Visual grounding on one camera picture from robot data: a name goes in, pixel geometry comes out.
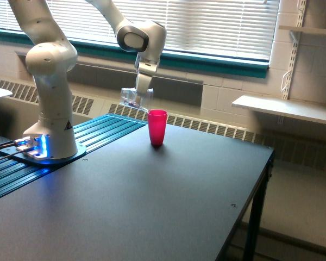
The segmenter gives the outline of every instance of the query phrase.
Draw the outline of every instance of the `pink plastic cup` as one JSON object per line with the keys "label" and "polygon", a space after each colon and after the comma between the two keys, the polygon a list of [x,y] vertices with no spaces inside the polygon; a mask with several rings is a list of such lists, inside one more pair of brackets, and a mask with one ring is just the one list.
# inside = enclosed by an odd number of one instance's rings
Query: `pink plastic cup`
{"label": "pink plastic cup", "polygon": [[147,119],[151,144],[153,146],[161,146],[167,124],[167,112],[165,110],[150,110]]}

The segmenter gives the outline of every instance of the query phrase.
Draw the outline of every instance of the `warning label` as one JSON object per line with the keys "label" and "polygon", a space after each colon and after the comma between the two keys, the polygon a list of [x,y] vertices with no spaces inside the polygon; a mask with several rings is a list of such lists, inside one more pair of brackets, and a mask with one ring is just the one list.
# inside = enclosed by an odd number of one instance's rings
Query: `warning label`
{"label": "warning label", "polygon": [[68,130],[68,129],[72,129],[72,125],[71,125],[70,121],[67,121],[67,124],[66,124],[64,130],[66,131],[66,130]]}

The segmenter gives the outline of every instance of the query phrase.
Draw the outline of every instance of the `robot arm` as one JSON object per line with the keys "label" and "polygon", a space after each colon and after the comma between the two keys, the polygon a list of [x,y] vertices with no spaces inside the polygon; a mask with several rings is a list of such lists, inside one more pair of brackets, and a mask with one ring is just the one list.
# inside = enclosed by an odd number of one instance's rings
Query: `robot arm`
{"label": "robot arm", "polygon": [[36,160],[64,159],[77,153],[72,128],[72,95],[66,72],[77,61],[77,51],[52,17],[45,0],[9,0],[22,30],[35,46],[26,57],[39,93],[39,121],[24,132],[30,142],[18,150]]}
{"label": "robot arm", "polygon": [[135,67],[136,103],[146,95],[152,77],[156,74],[160,62],[167,31],[154,22],[132,23],[126,19],[112,0],[86,0],[96,7],[113,28],[119,46],[125,51],[138,52]]}

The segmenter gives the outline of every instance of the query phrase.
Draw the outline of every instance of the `cable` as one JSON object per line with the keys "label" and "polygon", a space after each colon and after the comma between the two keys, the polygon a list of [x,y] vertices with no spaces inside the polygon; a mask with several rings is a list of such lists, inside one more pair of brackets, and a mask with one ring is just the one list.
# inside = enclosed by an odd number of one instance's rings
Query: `cable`
{"label": "cable", "polygon": [[3,148],[7,148],[7,147],[14,146],[14,145],[15,145],[14,142],[10,142],[10,143],[8,143],[8,144],[0,145],[0,150],[3,149]]}
{"label": "cable", "polygon": [[12,157],[14,155],[17,155],[17,154],[20,154],[20,153],[23,153],[23,152],[33,151],[35,149],[36,149],[35,147],[31,147],[31,148],[26,148],[25,150],[22,150],[22,151],[17,151],[17,152],[15,152],[13,154],[10,154],[10,155],[7,155],[5,157],[0,158],[0,161],[2,161],[4,159],[8,159],[8,158],[10,158],[10,157]]}

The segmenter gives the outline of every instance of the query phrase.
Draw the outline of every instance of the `window blinds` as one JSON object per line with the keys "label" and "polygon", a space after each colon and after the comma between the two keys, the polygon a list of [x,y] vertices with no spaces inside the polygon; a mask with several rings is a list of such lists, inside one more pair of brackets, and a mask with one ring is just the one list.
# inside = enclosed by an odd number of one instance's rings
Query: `window blinds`
{"label": "window blinds", "polygon": [[[70,38],[116,43],[103,16],[84,0],[47,0]],[[129,20],[155,20],[167,28],[165,50],[269,60],[279,0],[114,0]],[[20,30],[7,0],[0,28]]]}

